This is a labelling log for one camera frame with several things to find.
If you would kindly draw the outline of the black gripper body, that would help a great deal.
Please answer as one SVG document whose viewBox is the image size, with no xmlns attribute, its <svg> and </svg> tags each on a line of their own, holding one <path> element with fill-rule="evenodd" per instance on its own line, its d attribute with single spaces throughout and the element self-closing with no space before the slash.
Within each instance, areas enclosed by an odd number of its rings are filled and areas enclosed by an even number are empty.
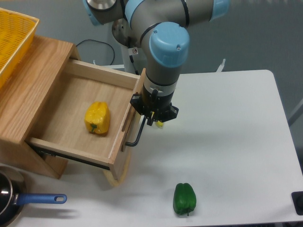
<svg viewBox="0 0 303 227">
<path fill-rule="evenodd" d="M 163 109 L 171 104 L 171 100 L 174 93 L 171 93 L 168 96 L 159 96 L 159 92 L 150 93 L 147 89 L 143 88 L 142 90 L 142 98 L 143 102 L 148 105 L 152 112 L 156 114 L 156 112 L 160 109 Z"/>
</svg>

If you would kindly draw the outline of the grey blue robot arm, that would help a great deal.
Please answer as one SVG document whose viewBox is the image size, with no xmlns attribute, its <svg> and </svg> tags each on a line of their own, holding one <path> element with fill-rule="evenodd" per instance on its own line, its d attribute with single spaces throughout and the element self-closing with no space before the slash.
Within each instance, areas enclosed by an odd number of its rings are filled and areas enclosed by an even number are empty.
<svg viewBox="0 0 303 227">
<path fill-rule="evenodd" d="M 190 37 L 187 28 L 213 21 L 229 10 L 228 0 L 86 0 L 87 12 L 98 24 L 125 19 L 146 58 L 142 90 L 131 98 L 134 109 L 154 122 L 178 115 L 171 103 Z"/>
</svg>

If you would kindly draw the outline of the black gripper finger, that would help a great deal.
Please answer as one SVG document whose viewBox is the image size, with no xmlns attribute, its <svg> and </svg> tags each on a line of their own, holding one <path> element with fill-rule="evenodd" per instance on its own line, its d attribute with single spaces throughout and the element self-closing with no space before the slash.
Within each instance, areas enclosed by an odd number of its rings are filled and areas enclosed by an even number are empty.
<svg viewBox="0 0 303 227">
<path fill-rule="evenodd" d="M 133 94 L 130 100 L 130 104 L 137 111 L 138 114 L 145 116 L 148 125 L 153 124 L 153 113 L 150 107 L 143 102 L 142 95 L 140 95 L 139 93 Z"/>
<path fill-rule="evenodd" d="M 176 119 L 178 115 L 179 109 L 172 104 L 169 106 L 160 109 L 155 114 L 155 121 L 156 122 L 167 122 L 173 119 Z"/>
</svg>

